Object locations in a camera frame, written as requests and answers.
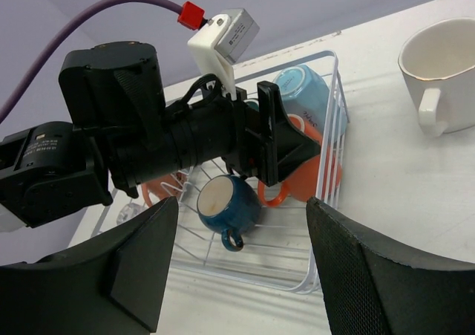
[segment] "orange mug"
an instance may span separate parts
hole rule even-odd
[[[170,196],[180,197],[183,192],[183,183],[186,181],[186,175],[177,172],[164,175],[142,184],[142,195],[148,207],[154,203],[151,202],[149,192],[157,196],[160,200]]]
[[[288,114],[290,121],[299,129],[305,133],[307,136],[318,141],[320,145],[322,144],[323,137],[321,134],[306,120],[299,117],[296,114]],[[281,190],[279,194],[272,200],[266,200],[264,196],[266,185],[259,181],[258,184],[258,197],[262,204],[276,207],[284,202],[284,200],[291,195],[294,199],[297,199],[302,202],[307,202],[312,196],[315,196],[315,191],[317,189],[317,177],[318,177],[318,168],[320,166],[320,156],[321,153],[312,159],[309,159],[307,162],[299,166],[286,180],[281,183]],[[330,149],[327,149],[327,159],[325,165],[324,173],[324,182],[323,182],[323,192],[327,191],[327,174],[328,174],[328,163],[330,160]],[[335,171],[335,155],[332,156],[332,166],[331,166],[331,175],[330,175],[330,187],[329,193],[333,192],[333,176]],[[336,168],[336,180],[335,187],[340,184],[341,180],[341,166],[338,164]]]

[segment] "white table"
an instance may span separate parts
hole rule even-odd
[[[473,15],[475,0],[437,0],[240,63],[235,73],[334,50],[352,118],[339,210],[411,246],[475,262],[475,129],[424,137],[397,65],[400,47],[418,29]],[[191,81],[166,94],[184,94]],[[71,244],[91,234],[100,210],[87,211]],[[171,270],[158,333],[328,334],[329,328],[321,294],[299,296]]]

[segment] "mug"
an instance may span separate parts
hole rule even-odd
[[[399,67],[427,136],[475,125],[475,19],[438,22],[410,37]]]
[[[200,220],[211,231],[221,234],[224,247],[240,251],[242,234],[259,219],[261,203],[252,187],[236,175],[220,175],[201,189],[197,200]]]
[[[247,99],[244,102],[253,110],[259,111],[259,100],[258,99]]]
[[[153,179],[142,184],[142,196],[148,207],[154,203],[151,202],[149,193],[151,192],[160,200],[169,198],[170,196],[180,197],[183,192],[183,184],[186,182],[187,176],[182,172],[176,172],[164,175],[160,178]]]
[[[313,126],[306,120],[303,120],[301,117],[289,114],[290,121],[299,129],[305,133],[307,136],[311,137],[314,140],[317,140],[320,145],[322,144],[322,136]],[[284,202],[284,200],[291,195],[294,199],[297,199],[302,202],[307,202],[312,196],[315,196],[317,189],[317,177],[318,177],[318,168],[320,167],[320,156],[316,155],[312,159],[309,159],[301,166],[299,166],[286,180],[281,183],[281,190],[278,195],[272,200],[266,200],[265,198],[265,184],[259,181],[258,184],[258,197],[262,204],[270,207],[279,206]],[[330,160],[330,149],[327,149],[327,159],[325,165],[324,173],[324,182],[323,182],[323,193],[327,191],[327,176],[328,176],[328,163]],[[336,161],[335,155],[332,156],[331,161],[331,174],[330,174],[330,185],[329,193],[333,192],[333,178],[335,179],[335,187],[340,184],[341,180],[341,166],[336,166],[336,176],[335,174],[335,164]]]
[[[282,70],[274,79],[281,91],[282,103],[287,114],[297,114],[303,117],[312,126],[323,135],[325,129],[325,120],[327,118],[328,99],[330,90],[323,78],[314,72],[308,66],[302,64]],[[336,105],[335,130],[338,133],[338,124],[340,123],[340,108]],[[340,135],[345,132],[347,127],[347,117],[342,111]],[[330,126],[333,126],[333,114],[330,120]],[[335,133],[333,142],[339,137]]]
[[[124,222],[131,220],[132,218],[136,217],[137,215],[141,214],[146,210],[147,209],[144,206],[141,206],[139,204],[128,203],[119,211],[119,215],[116,219],[117,225],[123,224]]]

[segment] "blue mug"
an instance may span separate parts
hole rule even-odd
[[[220,175],[211,179],[197,200],[200,220],[211,231],[221,234],[224,247],[240,251],[242,234],[259,219],[261,203],[254,189],[236,175]]]
[[[281,91],[282,103],[286,113],[297,114],[304,118],[323,136],[330,97],[330,90],[323,78],[311,68],[302,64],[282,70],[274,79],[274,83],[278,85]],[[337,108],[337,120],[333,142],[339,137],[337,133],[338,124],[340,123],[340,108],[344,108],[343,106],[337,106],[336,102],[334,102],[334,106]],[[330,128],[333,127],[333,114],[331,118]],[[347,117],[343,110],[340,135],[345,132],[346,127]]]
[[[253,110],[259,111],[259,100],[258,99],[247,99],[244,102]]]

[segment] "blue mug handle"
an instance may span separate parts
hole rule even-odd
[[[221,232],[221,242],[228,251],[232,252],[241,251],[244,247],[243,238],[232,229],[225,229]]]

